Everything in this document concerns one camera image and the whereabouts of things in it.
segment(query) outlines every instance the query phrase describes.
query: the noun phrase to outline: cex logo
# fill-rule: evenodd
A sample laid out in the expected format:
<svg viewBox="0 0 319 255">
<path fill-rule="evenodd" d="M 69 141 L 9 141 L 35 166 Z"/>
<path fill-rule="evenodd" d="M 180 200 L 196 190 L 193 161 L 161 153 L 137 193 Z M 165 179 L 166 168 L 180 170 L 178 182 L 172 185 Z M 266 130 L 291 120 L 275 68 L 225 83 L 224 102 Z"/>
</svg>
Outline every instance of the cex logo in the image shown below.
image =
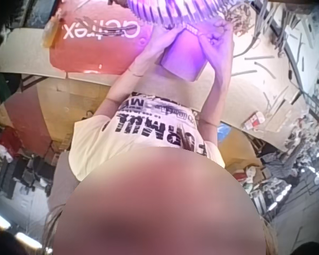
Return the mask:
<svg viewBox="0 0 319 255">
<path fill-rule="evenodd" d="M 140 34 L 140 25 L 137 23 L 137 21 L 127 21 L 124 20 L 123 24 L 121 24 L 120 21 L 118 20 L 108 20 L 104 23 L 104 20 L 99 21 L 99 26 L 92 26 L 92 30 L 88 30 L 87 28 L 83 27 L 82 24 L 79 22 L 74 22 L 70 26 L 67 24 L 62 25 L 62 29 L 66 30 L 66 34 L 63 37 L 63 39 L 70 39 L 70 38 L 84 38 L 84 37 L 96 37 L 97 40 L 101 40 L 104 36 L 96 33 L 96 32 L 108 32 L 104 31 L 102 28 L 103 26 L 106 27 L 112 27 L 112 28 L 121 28 L 121 27 L 126 27 L 129 25 L 136 25 L 136 29 L 128 30 L 128 31 L 123 31 L 124 34 L 121 35 L 121 37 L 126 37 L 126 38 L 135 38 Z"/>
</svg>

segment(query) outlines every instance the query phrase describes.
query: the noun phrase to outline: person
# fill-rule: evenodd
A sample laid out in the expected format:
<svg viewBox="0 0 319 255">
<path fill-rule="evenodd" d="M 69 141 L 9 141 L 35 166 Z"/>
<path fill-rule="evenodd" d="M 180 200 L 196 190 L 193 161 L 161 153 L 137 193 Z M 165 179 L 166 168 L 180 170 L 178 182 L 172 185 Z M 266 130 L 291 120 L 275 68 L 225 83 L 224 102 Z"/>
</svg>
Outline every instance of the person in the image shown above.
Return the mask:
<svg viewBox="0 0 319 255">
<path fill-rule="evenodd" d="M 54 255 L 277 254 L 232 175 L 179 148 L 113 157 L 78 185 L 55 220 L 43 243 Z"/>
<path fill-rule="evenodd" d="M 111 86 L 93 117 L 75 123 L 69 162 L 78 181 L 113 156 L 142 147 L 183 148 L 224 167 L 217 148 L 217 126 L 231 79 L 232 24 L 219 19 L 215 22 L 215 32 L 198 35 L 201 48 L 215 71 L 198 123 L 194 112 L 187 107 L 166 98 L 133 93 L 148 67 L 182 29 L 154 26 L 145 49 Z"/>
</svg>

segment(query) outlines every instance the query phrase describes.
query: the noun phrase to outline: cable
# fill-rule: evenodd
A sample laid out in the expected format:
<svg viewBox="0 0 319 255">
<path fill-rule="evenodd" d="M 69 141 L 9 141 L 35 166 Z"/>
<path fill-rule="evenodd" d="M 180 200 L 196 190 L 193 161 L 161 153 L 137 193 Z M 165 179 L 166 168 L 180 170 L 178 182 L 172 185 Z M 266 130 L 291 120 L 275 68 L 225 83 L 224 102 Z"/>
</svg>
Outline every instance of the cable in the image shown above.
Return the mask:
<svg viewBox="0 0 319 255">
<path fill-rule="evenodd" d="M 236 57 L 240 57 L 243 56 L 244 54 L 246 54 L 247 52 L 249 52 L 249 50 L 255 45 L 257 39 L 259 38 L 260 34 L 261 34 L 261 29 L 264 26 L 263 25 L 263 21 L 265 18 L 265 13 L 266 13 L 266 9 L 267 9 L 267 4 L 268 4 L 268 0 L 264 0 L 262 8 L 259 12 L 259 15 L 257 16 L 256 22 L 255 22 L 255 30 L 254 30 L 254 36 L 251 40 L 251 43 L 249 44 L 249 46 L 245 49 L 244 52 L 235 55 L 234 58 Z"/>
</svg>

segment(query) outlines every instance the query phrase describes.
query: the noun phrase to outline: red object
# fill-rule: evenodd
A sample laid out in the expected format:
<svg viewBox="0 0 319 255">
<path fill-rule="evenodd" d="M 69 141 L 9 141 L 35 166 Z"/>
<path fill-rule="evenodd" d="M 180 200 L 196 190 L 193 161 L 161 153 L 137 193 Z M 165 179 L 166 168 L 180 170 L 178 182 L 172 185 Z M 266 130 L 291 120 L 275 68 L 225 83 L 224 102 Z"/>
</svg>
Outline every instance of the red object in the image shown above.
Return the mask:
<svg viewBox="0 0 319 255">
<path fill-rule="evenodd" d="M 0 135 L 0 145 L 5 147 L 8 153 L 15 157 L 21 147 L 21 141 L 16 133 L 15 129 L 8 126 Z"/>
<path fill-rule="evenodd" d="M 233 177 L 238 181 L 238 182 L 243 182 L 247 179 L 247 174 L 246 173 L 234 173 Z"/>
<path fill-rule="evenodd" d="M 52 140 L 41 111 L 37 86 L 13 94 L 5 102 L 5 108 L 23 147 L 41 157 L 46 155 L 47 162 L 51 162 L 53 153 L 48 148 Z"/>
<path fill-rule="evenodd" d="M 65 72 L 122 74 L 146 46 L 152 26 L 143 25 L 129 9 L 107 1 L 89 1 L 78 8 L 82 0 L 59 1 L 64 13 L 61 29 L 50 49 L 52 66 Z M 78 22 L 84 17 L 104 27 L 123 27 L 136 24 L 119 37 L 89 33 Z"/>
</svg>

